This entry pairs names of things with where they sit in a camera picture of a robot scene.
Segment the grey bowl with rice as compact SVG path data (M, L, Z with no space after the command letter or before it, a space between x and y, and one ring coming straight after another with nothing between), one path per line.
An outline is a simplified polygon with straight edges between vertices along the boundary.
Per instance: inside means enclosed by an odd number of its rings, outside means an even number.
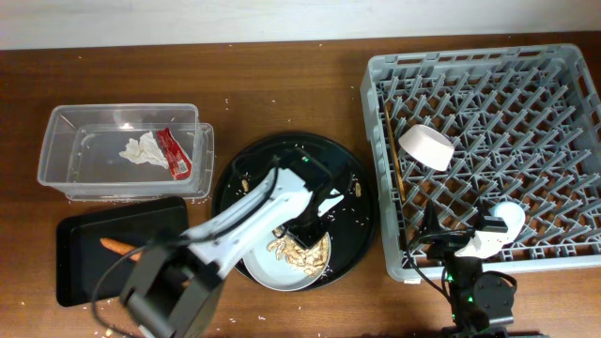
M326 233L312 248L303 249L290 236L265 235L243 258L250 275L276 291L299 291L315 283L327 271L331 239Z

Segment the light blue cup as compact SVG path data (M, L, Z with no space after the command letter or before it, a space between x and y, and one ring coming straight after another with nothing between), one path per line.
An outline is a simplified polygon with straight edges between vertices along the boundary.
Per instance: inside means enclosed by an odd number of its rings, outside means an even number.
M521 232L526 221L526 214L522 207L517 203L504 201L490 209L490 213L494 217L502 218L507 225L508 231L501 239L501 243L508 244L513 242Z

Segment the pink bowl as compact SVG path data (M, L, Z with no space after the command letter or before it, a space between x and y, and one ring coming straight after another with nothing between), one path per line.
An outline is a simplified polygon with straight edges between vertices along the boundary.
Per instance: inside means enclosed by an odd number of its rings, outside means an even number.
M447 137L426 125L412 126L398 142L414 160L436 171L445 171L455 152Z

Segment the red snack wrapper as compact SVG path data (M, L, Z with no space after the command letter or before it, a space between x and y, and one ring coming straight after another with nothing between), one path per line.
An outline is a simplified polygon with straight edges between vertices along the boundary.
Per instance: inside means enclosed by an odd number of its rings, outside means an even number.
M168 128L157 131L157 136L172 178L174 180L187 179L191 175L193 167L188 154Z

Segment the white tissue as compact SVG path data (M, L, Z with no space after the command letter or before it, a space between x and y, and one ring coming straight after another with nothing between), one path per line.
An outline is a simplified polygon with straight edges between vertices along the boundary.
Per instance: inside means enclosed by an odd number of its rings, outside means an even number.
M119 156L135 164L149 163L164 169L169 168L152 131L144 133L139 140L130 138L126 148L119 152Z

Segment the orange carrot piece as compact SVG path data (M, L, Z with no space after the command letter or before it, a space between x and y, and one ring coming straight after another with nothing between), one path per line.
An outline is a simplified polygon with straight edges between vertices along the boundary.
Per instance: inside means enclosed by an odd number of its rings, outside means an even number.
M105 249L120 255L125 255L134 250L134 247L130 244L123 243L111 238L101 238L100 244Z

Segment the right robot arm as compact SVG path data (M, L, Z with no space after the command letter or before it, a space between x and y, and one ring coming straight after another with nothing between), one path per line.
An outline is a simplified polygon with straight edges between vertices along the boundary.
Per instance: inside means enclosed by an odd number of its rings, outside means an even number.
M516 279L498 271L485 271L484 260L498 253L509 224L482 207L471 228L445 230L439 223L433 201L426 203L421 232L426 257L440 261L442 294L452 310L452 327L441 330L444 337L506 337L506 326L514 322L512 307Z

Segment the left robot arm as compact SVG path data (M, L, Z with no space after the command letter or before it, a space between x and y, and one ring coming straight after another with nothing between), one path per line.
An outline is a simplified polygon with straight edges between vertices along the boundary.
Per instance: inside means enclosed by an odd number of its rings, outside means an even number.
M209 221L176 238L154 239L124 253L97 281L90 296L95 321L116 334L97 302L104 281L138 258L119 301L141 337L199 337L212 319L227 275L267 234L290 236L310 249L325 236L319 206L335 196L331 170L301 148L275 155L264 179Z

